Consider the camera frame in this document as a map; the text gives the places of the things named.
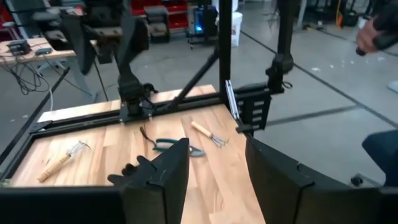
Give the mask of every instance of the pliers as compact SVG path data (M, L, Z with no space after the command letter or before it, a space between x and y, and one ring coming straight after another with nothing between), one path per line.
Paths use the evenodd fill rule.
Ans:
M164 152L169 149L170 145L175 144L177 142L178 140L176 139L159 138L155 140L155 146L153 147L153 150L156 150L158 152ZM190 150L190 156L192 157L202 157L206 154L202 150L193 146L190 146L189 150Z

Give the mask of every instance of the desk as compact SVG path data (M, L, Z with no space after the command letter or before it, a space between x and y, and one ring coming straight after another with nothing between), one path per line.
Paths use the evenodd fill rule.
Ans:
M67 64L69 65L70 70L72 71L73 76L75 77L76 83L79 86L79 88L91 94L91 96L88 96L86 93L83 93L83 96L87 99L88 103L93 102L93 100L96 97L96 93L90 91L87 82L85 80L85 76L81 74L81 72L79 71L79 66L76 60L76 53L74 51L72 50L56 51L53 49L51 54L47 54L45 56L35 56L36 50L47 47L52 48L51 45L47 42L45 38L33 38L33 39L28 39L27 41L31 46L32 51L27 55L18 57L18 62L38 62L38 61L44 61L45 59L55 60L59 58L66 58ZM10 41L4 41L0 43L0 57L4 56L1 57L2 59L0 60L0 65L4 65L5 63L17 62L15 57L13 57L11 53L9 53L9 49L7 47L7 44L9 42ZM49 66L48 63L43 64L37 69L37 72L40 73L43 69L47 68L48 66Z
M152 101L165 101L180 90L159 93ZM213 93L211 85L195 87L190 96ZM41 121L63 119L83 114L119 108L119 101L80 106L44 113ZM222 149L190 127L195 120L229 142ZM11 186L111 185L108 174L120 174L136 157L153 159L152 150L139 130L144 127L150 138L188 137L190 144L206 152L205 157L190 158L190 174L182 223L227 224L264 223L257 198L251 185L245 159L246 138L235 131L236 123L225 105L157 116L152 121L115 124L75 133L36 140L12 177ZM91 146L75 154L68 164L43 184L36 177L76 141Z

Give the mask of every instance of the concrete floor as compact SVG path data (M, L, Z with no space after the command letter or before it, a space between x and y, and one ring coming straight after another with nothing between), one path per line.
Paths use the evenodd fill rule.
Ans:
M232 50L232 82L235 87L267 79L264 71L271 65L277 48L277 24L271 27L262 14L266 5L246 4L238 48ZM292 55L297 66L285 77L293 84L285 94L275 96L269 114L269 126L256 133L256 138L320 172L344 183L360 172L383 182L383 172L361 147L371 133L394 129L398 125L398 95L386 85L398 79L397 58L378 53L368 57L355 54L356 29L294 34ZM186 40L174 37L169 44L153 45L131 64L142 82L151 82L159 91L184 86L204 63L212 48L190 50ZM118 98L114 64L100 65L106 92ZM15 80L4 71L0 75L0 149L4 149L44 97L45 93L20 94ZM54 83L58 75L44 73ZM67 79L74 82L69 74ZM94 91L100 91L95 70L86 78ZM212 84L218 89L218 64L199 85ZM62 82L54 95L54 109L84 105L82 94ZM99 94L98 101L104 101Z

